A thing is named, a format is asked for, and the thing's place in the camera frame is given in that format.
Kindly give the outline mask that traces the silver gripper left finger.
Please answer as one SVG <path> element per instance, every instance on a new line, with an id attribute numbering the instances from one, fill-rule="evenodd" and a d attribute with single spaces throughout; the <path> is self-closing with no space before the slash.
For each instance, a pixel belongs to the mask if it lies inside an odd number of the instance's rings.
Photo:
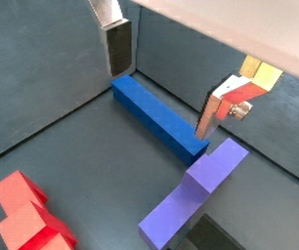
<path id="1" fill-rule="evenodd" d="M 88 0 L 100 28 L 109 74 L 120 75 L 132 65 L 132 22 L 124 18 L 118 0 Z"/>

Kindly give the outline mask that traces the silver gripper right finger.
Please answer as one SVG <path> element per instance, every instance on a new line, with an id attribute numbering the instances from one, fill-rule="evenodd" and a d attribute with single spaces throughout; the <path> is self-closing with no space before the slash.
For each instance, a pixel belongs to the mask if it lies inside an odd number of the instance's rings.
<path id="1" fill-rule="evenodd" d="M 282 71 L 252 56 L 246 56 L 238 75 L 229 74 L 209 90 L 196 137 L 204 140 L 226 116 L 242 120 L 252 110 L 248 100 L 265 95 Z"/>

